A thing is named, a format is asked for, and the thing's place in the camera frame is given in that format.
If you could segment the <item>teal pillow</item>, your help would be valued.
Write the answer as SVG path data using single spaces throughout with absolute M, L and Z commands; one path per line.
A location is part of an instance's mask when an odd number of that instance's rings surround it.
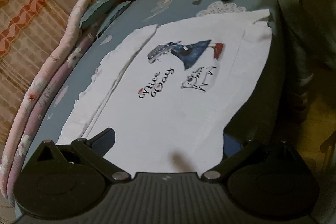
M 103 20 L 98 32 L 96 34 L 96 39 L 102 36 L 102 34 L 106 31 L 106 29 L 132 4 L 132 1 L 125 1 L 118 4 L 114 7 L 107 17 Z
M 86 30 L 94 24 L 102 15 L 108 13 L 122 0 L 95 0 L 84 12 L 79 27 Z

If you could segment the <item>person's grey trousers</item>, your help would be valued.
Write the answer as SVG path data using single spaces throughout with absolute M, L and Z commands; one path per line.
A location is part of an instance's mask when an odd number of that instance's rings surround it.
M 297 136 L 314 65 L 335 68 L 335 0 L 277 0 L 276 35 L 248 101 L 224 134 L 236 141 Z

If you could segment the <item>white printed long-sleeve shirt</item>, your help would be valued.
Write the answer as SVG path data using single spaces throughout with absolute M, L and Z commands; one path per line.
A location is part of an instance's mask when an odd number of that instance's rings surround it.
M 105 158 L 129 174 L 211 169 L 222 160 L 224 128 L 266 64 L 269 16 L 210 14 L 135 30 L 102 59 L 58 143 L 110 127 Z

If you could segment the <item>lower teal pillow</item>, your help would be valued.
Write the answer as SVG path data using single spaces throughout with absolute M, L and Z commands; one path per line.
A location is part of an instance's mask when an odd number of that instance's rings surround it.
M 118 4 L 114 7 L 107 17 L 103 20 L 98 32 L 96 34 L 96 39 L 102 36 L 102 34 L 106 31 L 106 29 L 132 4 L 132 1 L 125 1 Z

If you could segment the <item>upper teal pillow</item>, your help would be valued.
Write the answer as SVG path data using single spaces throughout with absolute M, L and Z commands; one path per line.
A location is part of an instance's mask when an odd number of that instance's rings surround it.
M 102 15 L 108 13 L 122 0 L 95 0 L 84 12 L 79 27 L 86 30 L 94 24 Z

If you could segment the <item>purple floral folded quilt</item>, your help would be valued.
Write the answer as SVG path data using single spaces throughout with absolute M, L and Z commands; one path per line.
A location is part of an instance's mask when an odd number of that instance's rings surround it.
M 11 205 L 15 203 L 14 184 L 21 172 L 27 151 L 29 150 L 31 143 L 41 126 L 43 118 L 65 80 L 76 67 L 76 64 L 79 62 L 81 57 L 86 53 L 86 51 L 88 51 L 90 46 L 96 40 L 97 32 L 98 29 L 96 27 L 90 27 L 84 32 L 84 34 L 82 34 L 74 50 L 50 80 L 28 118 L 23 134 L 19 139 L 19 144 L 15 146 L 13 163 L 9 169 L 9 177 L 6 184 L 7 200 Z

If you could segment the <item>teal floral bed sheet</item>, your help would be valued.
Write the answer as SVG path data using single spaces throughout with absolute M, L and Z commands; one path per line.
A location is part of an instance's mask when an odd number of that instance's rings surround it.
M 62 128 L 79 95 L 91 84 L 102 59 L 137 29 L 210 14 L 269 10 L 264 0 L 136 0 L 95 40 L 56 94 L 27 151 L 22 170 L 40 144 L 59 144 Z M 196 223 L 205 209 L 196 172 L 137 172 L 128 182 L 113 184 L 92 209 L 67 219 L 37 219 L 25 223 Z

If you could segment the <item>patterned beige curtain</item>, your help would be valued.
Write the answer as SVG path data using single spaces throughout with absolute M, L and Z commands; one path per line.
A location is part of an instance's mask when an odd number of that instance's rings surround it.
M 67 21 L 54 0 L 1 0 L 1 144 L 34 77 L 59 45 Z

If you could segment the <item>pink floral folded quilt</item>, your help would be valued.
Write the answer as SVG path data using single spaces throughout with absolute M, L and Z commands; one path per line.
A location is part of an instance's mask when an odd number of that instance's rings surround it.
M 1 159 L 1 194 L 7 200 L 9 199 L 7 194 L 9 171 L 28 118 L 47 84 L 78 41 L 80 20 L 90 3 L 91 0 L 78 0 L 74 5 L 59 45 L 49 55 L 34 77 L 14 118 Z

